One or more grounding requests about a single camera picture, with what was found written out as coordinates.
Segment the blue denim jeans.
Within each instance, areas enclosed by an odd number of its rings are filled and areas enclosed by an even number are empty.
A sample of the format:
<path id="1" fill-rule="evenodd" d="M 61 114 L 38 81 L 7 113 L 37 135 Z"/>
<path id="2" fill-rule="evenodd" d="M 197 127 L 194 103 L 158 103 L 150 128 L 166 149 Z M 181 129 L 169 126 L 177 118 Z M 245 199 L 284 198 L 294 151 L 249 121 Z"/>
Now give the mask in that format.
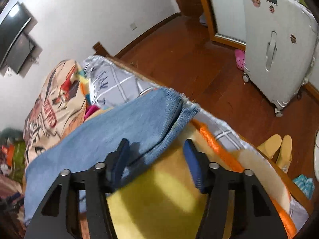
<path id="1" fill-rule="evenodd" d="M 132 150 L 119 182 L 123 187 L 167 150 L 199 110 L 184 95 L 161 87 L 84 122 L 26 168 L 24 223 L 30 223 L 62 170 L 87 170 L 127 139 Z"/>

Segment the green storage box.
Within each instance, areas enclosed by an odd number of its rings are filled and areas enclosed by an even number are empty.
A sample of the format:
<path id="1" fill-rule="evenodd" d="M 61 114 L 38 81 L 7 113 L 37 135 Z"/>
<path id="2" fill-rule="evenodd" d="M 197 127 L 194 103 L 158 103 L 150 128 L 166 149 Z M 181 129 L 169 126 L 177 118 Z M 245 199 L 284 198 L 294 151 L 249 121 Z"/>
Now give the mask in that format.
<path id="1" fill-rule="evenodd" d="M 23 141 L 15 142 L 14 154 L 12 157 L 12 172 L 10 177 L 18 182 L 22 183 L 24 170 L 25 170 L 25 150 L 26 144 Z"/>

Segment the yellow slippers pair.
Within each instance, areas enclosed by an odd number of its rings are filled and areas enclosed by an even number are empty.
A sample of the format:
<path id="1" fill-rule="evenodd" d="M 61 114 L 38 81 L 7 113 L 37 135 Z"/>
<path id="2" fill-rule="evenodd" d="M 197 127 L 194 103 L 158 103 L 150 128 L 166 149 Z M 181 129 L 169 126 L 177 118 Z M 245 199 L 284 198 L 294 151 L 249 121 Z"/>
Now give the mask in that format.
<path id="1" fill-rule="evenodd" d="M 275 153 L 279 151 L 276 165 L 284 173 L 288 173 L 292 162 L 292 138 L 290 135 L 285 135 L 281 138 L 279 134 L 275 134 L 260 144 L 257 149 L 269 159 L 272 159 Z"/>

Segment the printed bed quilt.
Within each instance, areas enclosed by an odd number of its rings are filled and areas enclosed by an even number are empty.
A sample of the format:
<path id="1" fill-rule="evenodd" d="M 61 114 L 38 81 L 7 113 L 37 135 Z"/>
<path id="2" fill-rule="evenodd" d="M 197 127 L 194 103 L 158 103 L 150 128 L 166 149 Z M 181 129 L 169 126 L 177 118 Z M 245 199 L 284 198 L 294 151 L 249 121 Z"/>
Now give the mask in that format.
<path id="1" fill-rule="evenodd" d="M 26 238 L 312 238 L 318 210 L 224 122 L 114 60 L 83 62 L 126 103 L 86 120 L 26 171 Z"/>

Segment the pink croc slipper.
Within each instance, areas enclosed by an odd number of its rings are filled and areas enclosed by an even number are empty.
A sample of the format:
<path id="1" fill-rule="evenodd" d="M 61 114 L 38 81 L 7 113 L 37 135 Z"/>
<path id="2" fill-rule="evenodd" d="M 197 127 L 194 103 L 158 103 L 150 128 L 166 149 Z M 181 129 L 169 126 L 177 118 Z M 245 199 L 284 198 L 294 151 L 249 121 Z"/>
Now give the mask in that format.
<path id="1" fill-rule="evenodd" d="M 236 49 L 234 53 L 235 53 L 236 65 L 241 71 L 243 71 L 245 67 L 245 52 L 242 50 Z"/>

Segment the white suitcase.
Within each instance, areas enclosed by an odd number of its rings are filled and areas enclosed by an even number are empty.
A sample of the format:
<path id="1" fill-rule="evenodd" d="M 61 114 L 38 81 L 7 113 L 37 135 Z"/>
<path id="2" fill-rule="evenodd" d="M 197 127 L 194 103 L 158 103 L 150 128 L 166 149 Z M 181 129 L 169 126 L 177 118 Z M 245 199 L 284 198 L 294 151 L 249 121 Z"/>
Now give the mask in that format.
<path id="1" fill-rule="evenodd" d="M 318 41 L 312 13 L 295 0 L 243 0 L 245 65 L 253 82 L 275 107 L 275 116 L 307 82 Z"/>

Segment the white sliding wardrobe door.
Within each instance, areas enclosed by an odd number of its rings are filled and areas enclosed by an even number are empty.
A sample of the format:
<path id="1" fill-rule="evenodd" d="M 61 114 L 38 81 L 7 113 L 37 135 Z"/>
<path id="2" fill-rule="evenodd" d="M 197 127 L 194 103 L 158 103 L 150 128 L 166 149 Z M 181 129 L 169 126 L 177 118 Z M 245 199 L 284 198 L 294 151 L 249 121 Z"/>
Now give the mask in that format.
<path id="1" fill-rule="evenodd" d="M 210 40 L 245 50 L 243 0 L 201 0 Z"/>

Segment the wooden bed post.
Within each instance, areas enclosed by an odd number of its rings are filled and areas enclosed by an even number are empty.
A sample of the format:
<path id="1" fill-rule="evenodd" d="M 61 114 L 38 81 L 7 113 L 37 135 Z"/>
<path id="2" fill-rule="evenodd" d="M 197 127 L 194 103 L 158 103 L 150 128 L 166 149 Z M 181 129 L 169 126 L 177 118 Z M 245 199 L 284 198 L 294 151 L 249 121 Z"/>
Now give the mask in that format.
<path id="1" fill-rule="evenodd" d="M 104 46 L 100 42 L 97 42 L 95 45 L 93 45 L 93 49 L 95 51 L 95 55 L 97 56 L 103 56 L 103 57 L 110 56 L 108 51 L 104 48 Z"/>

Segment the small wall monitor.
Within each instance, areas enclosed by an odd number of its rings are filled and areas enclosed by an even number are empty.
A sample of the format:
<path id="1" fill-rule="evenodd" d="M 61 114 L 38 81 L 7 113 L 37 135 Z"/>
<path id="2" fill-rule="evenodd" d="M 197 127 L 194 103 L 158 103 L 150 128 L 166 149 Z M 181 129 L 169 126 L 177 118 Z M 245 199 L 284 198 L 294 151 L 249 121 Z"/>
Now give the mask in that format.
<path id="1" fill-rule="evenodd" d="M 5 60 L 7 66 L 14 73 L 19 74 L 24 63 L 31 57 L 35 48 L 36 43 L 28 35 L 21 33 L 9 50 Z"/>

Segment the black wall television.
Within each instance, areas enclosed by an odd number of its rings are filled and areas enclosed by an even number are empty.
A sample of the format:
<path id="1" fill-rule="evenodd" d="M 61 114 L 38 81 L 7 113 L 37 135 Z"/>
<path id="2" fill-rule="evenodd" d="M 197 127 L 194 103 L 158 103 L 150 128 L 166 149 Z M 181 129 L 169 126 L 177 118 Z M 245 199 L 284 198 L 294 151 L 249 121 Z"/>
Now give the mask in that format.
<path id="1" fill-rule="evenodd" d="M 17 2 L 1 22 L 1 67 L 13 44 L 30 21 L 30 14 L 22 7 L 21 3 Z"/>

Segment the wall power socket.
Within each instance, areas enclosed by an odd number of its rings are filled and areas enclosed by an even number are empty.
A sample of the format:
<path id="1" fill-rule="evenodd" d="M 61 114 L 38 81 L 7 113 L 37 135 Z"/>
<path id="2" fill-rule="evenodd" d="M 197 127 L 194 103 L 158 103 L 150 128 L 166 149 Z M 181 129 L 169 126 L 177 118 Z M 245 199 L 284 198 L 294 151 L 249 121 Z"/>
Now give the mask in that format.
<path id="1" fill-rule="evenodd" d="M 137 26 L 136 26 L 136 24 L 133 22 L 133 23 L 130 24 L 130 28 L 131 28 L 131 30 L 135 30 L 135 29 L 137 29 Z"/>

